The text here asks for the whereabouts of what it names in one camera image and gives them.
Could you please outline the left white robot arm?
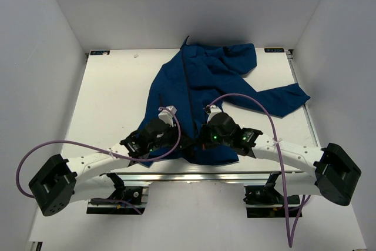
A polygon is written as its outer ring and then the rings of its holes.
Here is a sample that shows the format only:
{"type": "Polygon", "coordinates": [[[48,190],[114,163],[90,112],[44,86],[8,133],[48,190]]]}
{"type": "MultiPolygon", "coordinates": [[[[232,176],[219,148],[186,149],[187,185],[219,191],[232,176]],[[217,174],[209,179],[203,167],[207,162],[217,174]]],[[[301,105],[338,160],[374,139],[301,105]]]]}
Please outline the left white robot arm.
{"type": "Polygon", "coordinates": [[[155,162],[185,148],[185,136],[174,106],[160,107],[159,114],[143,129],[132,132],[109,149],[93,147],[93,154],[63,158],[51,156],[29,182],[42,214],[52,216],[69,203],[90,199],[103,191],[110,203],[119,203],[124,188],[113,170],[130,163],[155,162]]]}

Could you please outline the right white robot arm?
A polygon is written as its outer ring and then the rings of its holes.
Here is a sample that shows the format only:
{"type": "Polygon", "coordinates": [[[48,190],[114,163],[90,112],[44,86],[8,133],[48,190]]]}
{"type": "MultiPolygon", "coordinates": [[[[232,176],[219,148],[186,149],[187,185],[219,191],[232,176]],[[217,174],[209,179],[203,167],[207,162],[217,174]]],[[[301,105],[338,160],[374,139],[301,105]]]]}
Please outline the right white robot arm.
{"type": "Polygon", "coordinates": [[[361,169],[335,143],[326,147],[306,147],[274,141],[260,130],[242,128],[226,113],[219,112],[203,124],[199,136],[203,148],[225,146],[238,155],[283,162],[301,171],[287,175],[288,191],[294,195],[321,195],[337,205],[350,204],[361,169]]]}

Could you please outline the blue jacket with black lining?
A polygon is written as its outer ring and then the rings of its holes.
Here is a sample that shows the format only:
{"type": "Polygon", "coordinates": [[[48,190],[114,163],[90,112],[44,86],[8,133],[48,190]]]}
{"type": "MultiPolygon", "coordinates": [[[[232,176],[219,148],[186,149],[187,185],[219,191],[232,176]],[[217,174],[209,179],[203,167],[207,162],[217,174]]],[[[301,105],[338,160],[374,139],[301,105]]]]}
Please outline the blue jacket with black lining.
{"type": "Polygon", "coordinates": [[[269,114],[283,118],[303,106],[310,97],[294,83],[265,91],[256,91],[244,79],[257,66],[252,43],[231,46],[188,45],[157,73],[149,90],[143,129],[158,116],[158,108],[173,105],[182,132],[197,140],[207,120],[204,107],[219,96],[225,101],[253,111],[266,108],[269,114]]]}

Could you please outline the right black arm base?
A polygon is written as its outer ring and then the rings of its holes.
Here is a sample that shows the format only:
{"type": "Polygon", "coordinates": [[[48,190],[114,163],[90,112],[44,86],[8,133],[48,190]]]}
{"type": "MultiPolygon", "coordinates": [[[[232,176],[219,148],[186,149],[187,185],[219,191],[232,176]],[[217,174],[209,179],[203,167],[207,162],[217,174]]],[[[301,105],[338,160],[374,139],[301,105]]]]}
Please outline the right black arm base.
{"type": "Polygon", "coordinates": [[[244,187],[247,217],[249,219],[284,218],[285,204],[283,193],[275,190],[281,172],[273,172],[264,185],[244,187]]]}

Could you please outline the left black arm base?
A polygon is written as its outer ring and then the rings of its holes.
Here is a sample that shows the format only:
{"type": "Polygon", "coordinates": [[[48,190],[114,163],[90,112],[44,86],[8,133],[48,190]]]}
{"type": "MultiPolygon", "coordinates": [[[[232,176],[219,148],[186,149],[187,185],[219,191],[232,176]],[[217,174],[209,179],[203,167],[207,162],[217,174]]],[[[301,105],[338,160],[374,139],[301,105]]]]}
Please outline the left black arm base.
{"type": "Polygon", "coordinates": [[[89,199],[86,213],[89,215],[142,215],[149,194],[148,185],[124,183],[116,173],[99,176],[105,184],[109,181],[109,193],[89,199]]]}

